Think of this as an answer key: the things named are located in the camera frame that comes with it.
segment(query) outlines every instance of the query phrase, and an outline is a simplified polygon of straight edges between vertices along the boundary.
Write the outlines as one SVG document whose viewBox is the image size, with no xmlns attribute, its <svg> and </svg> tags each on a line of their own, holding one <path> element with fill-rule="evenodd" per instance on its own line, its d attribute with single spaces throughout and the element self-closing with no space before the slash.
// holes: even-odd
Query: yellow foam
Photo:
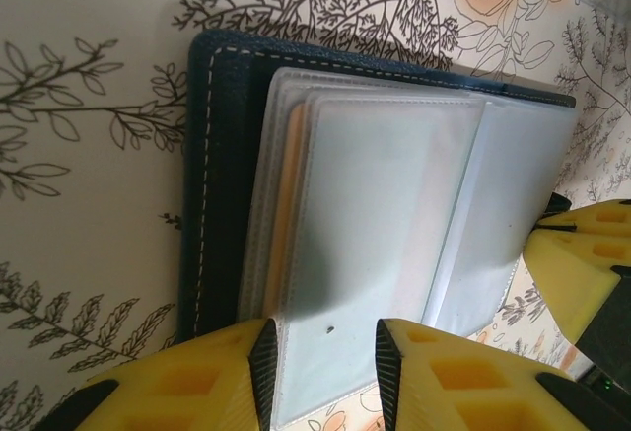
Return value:
<svg viewBox="0 0 631 431">
<path fill-rule="evenodd" d="M 303 160 L 303 140 L 305 134 L 305 109 L 304 105 L 296 106 L 289 116 L 287 136 L 285 139 L 285 153 L 283 157 L 283 169 L 278 189 L 278 202 L 276 204 L 276 217 L 272 244 L 269 254 L 269 269 L 265 284 L 265 296 L 263 300 L 263 315 L 273 316 L 278 310 L 280 289 L 283 280 L 285 265 L 285 252 L 290 239 L 290 224 L 293 218 L 298 171 Z"/>
<path fill-rule="evenodd" d="M 550 366 L 404 320 L 386 320 L 402 356 L 396 429 L 585 431 L 535 379 Z"/>
<path fill-rule="evenodd" d="M 631 266 L 631 206 L 603 202 L 543 219 L 539 226 L 573 226 L 574 232 L 536 229 L 524 260 L 552 317 L 576 343 L 620 277 Z"/>
<path fill-rule="evenodd" d="M 239 323 L 94 377 L 87 385 L 119 386 L 77 430 L 258 430 L 247 357 L 264 325 Z"/>
<path fill-rule="evenodd" d="M 631 205 L 620 199 L 599 202 L 541 219 L 539 226 L 575 227 L 581 234 L 631 238 Z"/>
</svg>

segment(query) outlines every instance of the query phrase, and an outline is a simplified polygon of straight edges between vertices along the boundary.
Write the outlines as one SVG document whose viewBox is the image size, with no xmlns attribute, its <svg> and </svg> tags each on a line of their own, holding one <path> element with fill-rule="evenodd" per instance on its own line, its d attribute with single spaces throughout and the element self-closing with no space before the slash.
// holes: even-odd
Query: dark blue card holder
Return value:
<svg viewBox="0 0 631 431">
<path fill-rule="evenodd" d="M 304 43 L 225 30 L 200 34 L 188 60 L 179 340 L 237 320 L 267 91 L 284 66 L 575 104 L 569 96 Z"/>
</svg>

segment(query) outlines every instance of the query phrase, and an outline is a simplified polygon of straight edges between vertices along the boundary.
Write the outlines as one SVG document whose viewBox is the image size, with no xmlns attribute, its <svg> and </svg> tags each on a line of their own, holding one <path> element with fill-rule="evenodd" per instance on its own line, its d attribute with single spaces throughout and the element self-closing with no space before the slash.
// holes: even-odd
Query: yellow foam holder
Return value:
<svg viewBox="0 0 631 431">
<path fill-rule="evenodd" d="M 386 431 L 585 431 L 538 381 L 553 367 L 404 320 L 382 320 Z"/>
<path fill-rule="evenodd" d="M 53 413 L 52 421 L 44 420 L 42 429 L 269 429 L 276 348 L 275 324 L 265 320 L 239 323 L 195 338 L 92 378 L 83 390 L 113 384 L 113 391 L 101 402 L 84 401 L 94 408 L 91 412 L 81 409 L 77 400 L 61 410 L 61 415 Z M 78 427 L 65 426 L 76 420 L 76 413 L 87 416 L 79 420 Z"/>
<path fill-rule="evenodd" d="M 631 239 L 631 205 L 613 199 L 541 219 L 538 228 L 564 226 L 581 234 Z"/>
<path fill-rule="evenodd" d="M 631 201 L 540 220 L 524 260 L 563 334 L 631 391 Z"/>
<path fill-rule="evenodd" d="M 576 343 L 620 281 L 611 271 L 631 265 L 628 240 L 536 229 L 524 260 L 563 335 Z"/>
</svg>

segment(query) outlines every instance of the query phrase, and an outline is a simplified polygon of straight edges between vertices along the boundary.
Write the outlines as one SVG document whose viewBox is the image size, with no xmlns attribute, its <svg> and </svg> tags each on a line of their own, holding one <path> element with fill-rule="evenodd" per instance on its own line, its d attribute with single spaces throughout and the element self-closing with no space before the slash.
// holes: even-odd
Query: leaf illustration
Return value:
<svg viewBox="0 0 631 431">
<path fill-rule="evenodd" d="M 309 427 L 312 428 L 312 431 L 322 431 L 322 425 L 314 419 L 307 421 L 307 424 L 309 424 Z"/>
<path fill-rule="evenodd" d="M 80 360 L 75 365 L 68 369 L 68 372 L 81 372 L 82 370 L 92 369 L 98 365 L 102 365 L 105 362 L 115 359 L 118 356 L 113 350 L 102 350 L 96 354 L 89 356 L 86 359 Z"/>
<path fill-rule="evenodd" d="M 148 114 L 154 111 L 154 109 L 156 108 L 156 105 L 158 104 L 158 101 L 150 101 L 149 103 L 145 104 L 144 106 L 142 106 L 139 110 L 138 113 L 141 114 Z"/>
<path fill-rule="evenodd" d="M 65 337 L 67 332 L 59 327 L 54 327 L 52 329 L 47 329 L 44 332 L 40 332 L 29 342 L 29 348 L 35 347 L 36 345 L 45 344 L 46 342 L 50 342 L 53 339 L 60 339 Z"/>
<path fill-rule="evenodd" d="M 59 350 L 55 351 L 50 359 L 58 359 L 60 357 L 65 357 L 66 355 L 74 354 L 75 352 L 79 352 L 80 350 L 86 350 L 90 347 L 90 342 L 84 339 L 73 340 L 72 342 L 66 342 L 63 344 Z"/>
<path fill-rule="evenodd" d="M 548 0 L 541 0 L 534 8 L 526 14 L 526 20 L 536 20 L 541 17 L 548 5 Z"/>
<path fill-rule="evenodd" d="M 117 39 L 109 39 L 108 41 L 106 41 L 105 43 L 102 44 L 102 47 L 103 48 L 114 48 L 117 43 L 118 43 Z"/>
<path fill-rule="evenodd" d="M 473 21 L 458 30 L 458 46 L 462 49 L 473 49 L 480 43 L 489 27 L 480 21 Z"/>
<path fill-rule="evenodd" d="M 5 301 L 4 303 L 0 303 L 0 313 L 12 313 L 18 308 L 18 305 L 12 302 Z"/>
<path fill-rule="evenodd" d="M 40 182 L 29 184 L 29 190 L 47 197 L 56 197 L 61 195 L 61 193 L 54 187 L 48 186 L 47 184 L 41 184 Z"/>
<path fill-rule="evenodd" d="M 4 418 L 13 406 L 18 392 L 18 381 L 14 380 L 4 389 L 0 390 L 0 419 Z"/>
<path fill-rule="evenodd" d="M 552 52 L 552 48 L 554 48 L 554 43 L 552 41 L 542 41 L 541 43 L 533 46 L 530 51 L 526 53 L 524 59 L 516 59 L 525 69 L 536 68 L 547 59 Z"/>
<path fill-rule="evenodd" d="M 93 296 L 83 304 L 79 314 L 72 320 L 73 334 L 83 337 L 94 330 L 97 316 L 101 310 L 102 298 L 103 295 Z"/>
<path fill-rule="evenodd" d="M 49 323 L 57 324 L 61 321 L 63 312 L 68 307 L 68 296 L 70 296 L 69 291 L 60 293 L 46 306 L 45 319 Z"/>
<path fill-rule="evenodd" d="M 77 46 L 77 49 L 81 51 L 82 53 L 92 55 L 93 53 L 96 52 L 94 48 L 92 48 L 89 44 L 87 44 L 85 41 L 83 41 L 80 38 L 75 38 L 75 46 Z"/>
<path fill-rule="evenodd" d="M 0 86 L 15 86 L 20 80 L 11 71 L 0 68 Z"/>
<path fill-rule="evenodd" d="M 22 189 L 22 185 L 17 181 L 13 180 L 11 183 L 11 190 L 13 191 L 14 196 L 16 196 L 21 201 L 25 200 L 24 190 Z"/>
<path fill-rule="evenodd" d="M 49 63 L 59 63 L 61 59 L 57 56 L 48 46 L 43 44 L 39 47 L 39 51 L 41 51 L 41 55 L 44 57 L 46 61 Z"/>
<path fill-rule="evenodd" d="M 48 76 L 54 66 L 52 64 L 40 64 L 36 69 L 33 70 L 33 77 L 36 79 L 42 79 Z"/>
<path fill-rule="evenodd" d="M 103 84 L 101 84 L 101 81 L 99 81 L 99 79 L 97 79 L 95 76 L 92 76 L 91 74 L 86 73 L 82 74 L 81 77 L 83 78 L 83 84 L 86 86 L 86 88 L 88 88 L 88 91 L 100 96 L 105 95 L 105 88 L 103 87 Z"/>
<path fill-rule="evenodd" d="M 56 112 L 50 112 L 48 115 L 50 116 L 50 127 L 58 137 L 69 142 L 78 142 L 81 139 L 73 123 L 64 115 Z"/>
<path fill-rule="evenodd" d="M 27 142 L 19 142 L 19 141 L 0 142 L 0 149 L 6 155 L 7 152 L 15 152 L 16 150 L 20 150 L 22 147 L 24 147 L 26 145 L 27 145 Z"/>
<path fill-rule="evenodd" d="M 116 71 L 124 66 L 123 63 L 101 63 L 90 68 L 93 73 L 106 74 Z"/>
<path fill-rule="evenodd" d="M 4 43 L 4 51 L 7 54 L 7 59 L 11 63 L 11 66 L 13 66 L 16 71 L 27 74 L 29 67 L 27 66 L 22 52 L 9 41 Z"/>
<path fill-rule="evenodd" d="M 5 125 L 4 127 L 0 127 L 0 146 L 4 149 L 7 142 L 17 140 L 26 133 L 27 130 L 24 127 L 17 125 Z"/>
<path fill-rule="evenodd" d="M 9 113 L 20 122 L 37 122 L 35 112 L 23 106 L 9 105 Z"/>
<path fill-rule="evenodd" d="M 504 57 L 504 48 L 500 44 L 491 46 L 471 73 L 471 76 L 484 76 L 497 71 Z"/>
<path fill-rule="evenodd" d="M 519 32 L 513 32 L 513 35 L 511 37 L 511 50 L 514 54 L 520 54 L 523 47 L 524 43 L 522 40 L 522 34 L 520 34 Z"/>
<path fill-rule="evenodd" d="M 167 313 L 173 308 L 173 304 L 161 306 L 153 311 L 131 336 L 122 344 L 122 353 L 135 357 L 147 344 L 147 339 L 153 335 L 156 328 L 165 320 Z"/>
<path fill-rule="evenodd" d="M 22 291 L 22 283 L 20 282 L 20 273 L 16 272 L 8 278 L 0 278 L 0 293 L 12 301 L 18 299 L 18 295 Z"/>
<path fill-rule="evenodd" d="M 505 36 L 508 33 L 508 30 L 511 28 L 516 11 L 517 0 L 513 0 L 509 5 L 504 8 L 502 14 L 500 14 L 500 29 L 502 30 L 502 35 Z"/>
<path fill-rule="evenodd" d="M 382 410 L 382 402 L 379 396 L 379 387 L 373 387 L 359 395 L 359 401 L 362 407 L 373 413 Z"/>
<path fill-rule="evenodd" d="M 109 124 L 109 135 L 113 142 L 120 148 L 121 150 L 125 149 L 125 142 L 127 141 L 127 132 L 125 131 L 125 127 L 123 127 L 122 122 L 120 121 L 120 116 L 115 115 L 111 119 L 111 123 Z"/>
<path fill-rule="evenodd" d="M 152 89 L 161 98 L 171 99 L 175 96 L 174 90 L 168 86 L 154 86 Z"/>
<path fill-rule="evenodd" d="M 140 137 L 138 137 L 138 135 L 136 135 L 135 133 L 133 133 L 130 137 L 129 137 L 129 145 L 131 145 L 131 147 L 134 150 L 140 150 Z"/>
<path fill-rule="evenodd" d="M 183 88 L 184 86 L 186 86 L 186 73 L 185 72 L 179 73 L 179 76 L 177 76 L 177 78 L 175 79 L 175 86 L 177 88 Z"/>
<path fill-rule="evenodd" d="M 46 95 L 44 91 L 37 91 L 31 89 L 22 94 L 22 99 L 27 101 L 36 101 L 39 98 L 43 98 Z"/>
<path fill-rule="evenodd" d="M 63 89 L 48 88 L 48 95 L 56 103 L 61 104 L 62 106 L 77 108 L 83 105 L 83 101 L 74 94 L 71 94 Z"/>
<path fill-rule="evenodd" d="M 154 132 L 154 143 L 160 150 L 167 148 L 167 136 L 160 130 Z"/>
<path fill-rule="evenodd" d="M 24 177 L 53 178 L 70 173 L 70 169 L 52 163 L 33 163 L 22 167 L 19 173 Z"/>
<path fill-rule="evenodd" d="M 20 297 L 20 306 L 29 313 L 33 313 L 39 302 L 41 301 L 41 293 L 39 292 L 39 282 L 34 281 L 24 290 L 24 293 Z"/>
<path fill-rule="evenodd" d="M 11 325 L 9 325 L 8 329 L 23 329 L 23 330 L 32 330 L 36 327 L 41 326 L 43 320 L 40 318 L 36 318 L 35 316 L 29 316 L 24 318 L 23 320 L 15 321 Z"/>
<path fill-rule="evenodd" d="M 162 347 L 160 348 L 160 350 L 165 350 L 168 349 L 169 347 L 171 347 L 172 345 L 175 344 L 175 338 L 177 337 L 177 332 L 174 332 L 172 335 L 170 335 L 169 337 L 167 337 L 167 339 L 165 339 L 164 344 L 162 344 Z"/>
<path fill-rule="evenodd" d="M 500 29 L 497 26 L 489 27 L 486 32 L 480 38 L 480 43 L 476 48 L 478 52 L 486 50 L 491 44 L 495 42 L 495 39 L 500 35 Z"/>
<path fill-rule="evenodd" d="M 138 303 L 138 300 L 139 298 L 127 300 L 118 305 L 114 311 L 109 314 L 105 324 L 99 329 L 99 337 L 97 338 L 98 345 L 109 347 L 113 343 L 123 323 L 129 317 L 131 308 Z"/>
<path fill-rule="evenodd" d="M 18 404 L 7 424 L 8 429 L 22 429 L 26 427 L 43 407 L 43 393 L 35 385 L 29 394 Z"/>
</svg>

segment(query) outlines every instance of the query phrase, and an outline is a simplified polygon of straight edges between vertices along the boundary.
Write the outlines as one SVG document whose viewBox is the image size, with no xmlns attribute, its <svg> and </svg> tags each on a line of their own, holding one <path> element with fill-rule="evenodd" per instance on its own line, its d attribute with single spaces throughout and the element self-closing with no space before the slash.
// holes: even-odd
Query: black foam edge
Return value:
<svg viewBox="0 0 631 431">
<path fill-rule="evenodd" d="M 620 281 L 576 343 L 627 393 L 631 392 L 631 267 L 614 265 Z"/>
<path fill-rule="evenodd" d="M 54 408 L 34 431 L 74 431 L 116 390 L 116 380 L 103 380 L 74 392 Z"/>
<path fill-rule="evenodd" d="M 247 361 L 249 362 L 258 426 L 260 431 L 269 431 L 278 363 L 278 337 L 274 320 L 267 320 L 263 326 Z"/>
<path fill-rule="evenodd" d="M 588 388 L 549 372 L 536 380 L 590 431 L 631 431 L 631 422 Z"/>
<path fill-rule="evenodd" d="M 572 201 L 567 197 L 562 196 L 556 192 L 553 192 L 550 195 L 550 199 L 548 200 L 548 205 L 545 207 L 545 211 L 543 211 L 543 215 L 541 218 L 554 216 L 556 214 L 561 214 L 562 212 L 567 212 L 572 208 Z"/>
<path fill-rule="evenodd" d="M 386 431 L 396 429 L 403 358 L 384 320 L 377 321 L 375 364 Z"/>
</svg>

